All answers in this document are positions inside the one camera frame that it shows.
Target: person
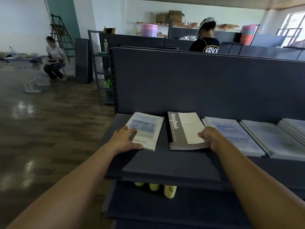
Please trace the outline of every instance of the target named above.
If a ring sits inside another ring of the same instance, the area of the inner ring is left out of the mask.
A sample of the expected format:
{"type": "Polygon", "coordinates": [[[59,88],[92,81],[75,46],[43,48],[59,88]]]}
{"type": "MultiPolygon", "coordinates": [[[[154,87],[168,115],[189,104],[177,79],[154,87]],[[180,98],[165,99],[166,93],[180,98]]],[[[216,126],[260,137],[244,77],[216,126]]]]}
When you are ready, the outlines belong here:
{"type": "MultiPolygon", "coordinates": [[[[136,131],[127,126],[115,131],[108,143],[35,200],[7,229],[79,228],[113,157],[143,148],[129,140],[136,131]]],[[[198,136],[207,138],[219,156],[253,228],[305,227],[303,200],[250,161],[217,129],[206,127],[198,136]]]]}
{"type": "Polygon", "coordinates": [[[220,43],[214,38],[215,27],[216,22],[214,18],[204,19],[197,31],[197,40],[191,45],[189,51],[217,54],[220,43]]]}
{"type": "Polygon", "coordinates": [[[49,75],[51,82],[56,82],[57,78],[63,78],[63,74],[59,70],[64,63],[65,56],[63,49],[56,45],[54,38],[48,36],[46,39],[48,43],[47,53],[49,61],[43,69],[49,75]]]}

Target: white cap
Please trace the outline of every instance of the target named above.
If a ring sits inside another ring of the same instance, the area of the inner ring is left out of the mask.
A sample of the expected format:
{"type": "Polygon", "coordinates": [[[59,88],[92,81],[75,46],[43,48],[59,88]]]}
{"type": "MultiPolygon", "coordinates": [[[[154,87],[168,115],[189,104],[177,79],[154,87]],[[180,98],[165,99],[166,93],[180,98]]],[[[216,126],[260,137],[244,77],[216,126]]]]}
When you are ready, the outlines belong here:
{"type": "Polygon", "coordinates": [[[196,38],[197,38],[197,39],[200,38],[200,30],[201,30],[202,25],[203,25],[204,23],[209,23],[209,22],[213,22],[213,21],[215,21],[215,19],[212,18],[212,17],[208,17],[208,18],[204,19],[204,21],[200,24],[199,29],[198,29],[198,31],[197,31],[197,33],[196,33],[196,38]]]}

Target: neck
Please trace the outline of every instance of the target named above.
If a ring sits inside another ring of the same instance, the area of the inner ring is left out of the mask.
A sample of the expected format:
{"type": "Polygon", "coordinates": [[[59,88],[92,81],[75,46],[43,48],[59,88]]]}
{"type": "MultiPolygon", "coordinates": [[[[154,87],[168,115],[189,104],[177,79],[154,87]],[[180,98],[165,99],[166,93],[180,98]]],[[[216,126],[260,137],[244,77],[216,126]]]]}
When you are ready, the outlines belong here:
{"type": "Polygon", "coordinates": [[[204,31],[201,33],[201,38],[214,38],[212,31],[204,31]]]}

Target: pink and purple container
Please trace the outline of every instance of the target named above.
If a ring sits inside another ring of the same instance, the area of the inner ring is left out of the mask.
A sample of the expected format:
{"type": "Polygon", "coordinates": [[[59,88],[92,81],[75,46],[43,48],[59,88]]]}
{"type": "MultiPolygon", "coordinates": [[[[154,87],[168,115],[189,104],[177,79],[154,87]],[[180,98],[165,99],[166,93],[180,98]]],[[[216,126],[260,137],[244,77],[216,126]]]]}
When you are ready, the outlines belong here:
{"type": "Polygon", "coordinates": [[[141,24],[141,36],[144,37],[157,37],[158,25],[154,24],[141,24]]]}

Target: white shirt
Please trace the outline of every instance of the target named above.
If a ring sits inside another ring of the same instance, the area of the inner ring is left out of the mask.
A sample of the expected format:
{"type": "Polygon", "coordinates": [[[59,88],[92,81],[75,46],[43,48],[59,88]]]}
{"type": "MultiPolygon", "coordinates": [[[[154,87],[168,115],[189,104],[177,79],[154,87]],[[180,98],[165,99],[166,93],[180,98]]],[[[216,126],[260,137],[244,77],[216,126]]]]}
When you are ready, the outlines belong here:
{"type": "Polygon", "coordinates": [[[51,55],[54,58],[61,58],[62,55],[64,56],[63,49],[61,49],[57,45],[54,49],[52,49],[49,45],[47,45],[47,53],[48,55],[51,55]]]}

